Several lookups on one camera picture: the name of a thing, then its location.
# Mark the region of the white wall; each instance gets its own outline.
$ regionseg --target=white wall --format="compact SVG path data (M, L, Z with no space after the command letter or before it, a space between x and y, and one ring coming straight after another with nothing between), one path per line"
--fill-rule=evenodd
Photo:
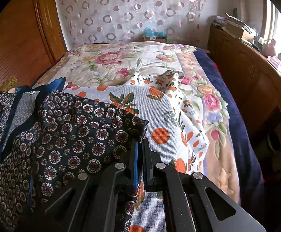
M254 27L257 31L261 32L261 25L263 22L263 10L264 2L263 0L245 0L246 7L248 11L250 27Z
M90 4L88 9L82 8L84 1L88 1ZM101 6L100 0L56 0L60 24L67 43L67 48L72 49L82 45L83 43L90 43L88 37L91 34L97 37L96 43L101 41L114 43L120 39L124 39L124 42L142 41L142 33L144 28L147 26L156 29L157 31L165 31L168 26L171 26L175 29L176 34L169 35L168 42L183 43L206 48L209 28L212 23L212 16L224 16L225 12L232 15L233 9L237 7L236 0L199 0L200 7L196 10L191 10L189 8L189 5L193 4L189 2L189 0L161 0L163 2L161 7L154 5L154 2L156 1L159 0L148 0L147 2L145 0L132 0L128 3L123 3L121 0L110 0L108 6ZM136 2L140 3L142 6L140 11L135 11L132 8ZM171 4L176 4L178 2L184 2L184 8L182 8L181 11L176 11L176 17L166 17L166 8ZM118 14L113 11L114 5L120 6ZM67 9L68 6L72 6L73 10L70 11L70 8ZM99 9L100 14L93 13L95 9ZM145 20L143 10L155 11L155 18ZM128 22L122 19L125 11L131 11L134 14L133 21ZM186 13L189 11L196 14L196 19L193 22L189 22L186 18ZM103 16L106 14L109 14L112 17L112 22L109 24L105 24L102 21ZM84 25L85 18L94 19L94 25ZM163 25L157 26L156 22L160 19L164 20ZM73 29L70 25L71 21L73 22L72 26L74 24L76 25ZM143 27L141 29L137 29L135 27L137 22L143 23ZM122 24L123 33L115 28L117 24ZM97 27L99 26L103 27L102 32L97 31ZM126 38L126 32L128 30L135 33L134 38ZM106 33L109 32L113 32L116 35L116 40L108 41L106 39Z

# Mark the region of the wallpaper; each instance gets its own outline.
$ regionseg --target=wallpaper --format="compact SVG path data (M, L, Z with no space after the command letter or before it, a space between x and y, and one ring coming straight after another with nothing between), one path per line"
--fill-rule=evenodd
M56 0L68 49L85 43L143 40L146 27L168 43L187 42L199 29L206 0Z

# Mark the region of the floral blanket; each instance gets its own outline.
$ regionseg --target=floral blanket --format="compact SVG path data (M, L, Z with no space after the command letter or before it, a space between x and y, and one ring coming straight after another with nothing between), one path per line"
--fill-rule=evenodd
M228 104L206 77L194 51L196 48L192 46L157 42L83 45L67 52L38 80L36 86L66 77L65 90L77 91L79 96L92 99L101 100L106 86L115 85L150 87L151 93L146 97L155 106L168 97L173 105L181 109L180 117L189 119L198 130L204 130L209 141L206 154L200 156L204 159L199 160L199 166L192 168L199 156L194 153L189 155L188 161L183 160L184 163L179 164L186 173L203 171L221 190L239 202L239 179L228 129ZM98 86L99 93L81 88L95 86ZM121 99L124 95L107 96L117 107L139 114L137 106L124 102L125 98ZM181 123L179 115L175 117L174 112L166 111L162 117L167 126L181 125L180 139L183 144L189 144L189 132L184 134L184 126L187 125Z

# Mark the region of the silver screw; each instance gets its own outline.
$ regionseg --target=silver screw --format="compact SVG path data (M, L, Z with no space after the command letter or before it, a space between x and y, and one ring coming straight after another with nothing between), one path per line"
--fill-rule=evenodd
M159 162L155 165L158 169L164 169L166 167L166 165L162 162Z
M200 180L200 179L203 178L203 174L200 173L200 172L195 172L195 173L193 174L193 177L194 177L195 179Z
M124 168L124 164L121 163L121 162L116 163L116 164L115 164L115 168L117 168L117 169L122 169L122 168Z
M88 178L88 175L86 173L80 173L78 175L78 179L80 179L81 181L85 180Z

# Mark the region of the box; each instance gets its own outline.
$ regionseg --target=box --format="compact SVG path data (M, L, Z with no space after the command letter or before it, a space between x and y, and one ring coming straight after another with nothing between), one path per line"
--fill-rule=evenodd
M226 23L225 29L235 37L242 38L249 42L252 41L255 36L253 34L249 34L249 32L245 31L241 26L236 26L229 22Z
M153 42L159 42L159 43L164 43L166 44L167 42L167 38L165 37L158 37L158 36L154 36L154 37L143 37L144 41L153 41Z

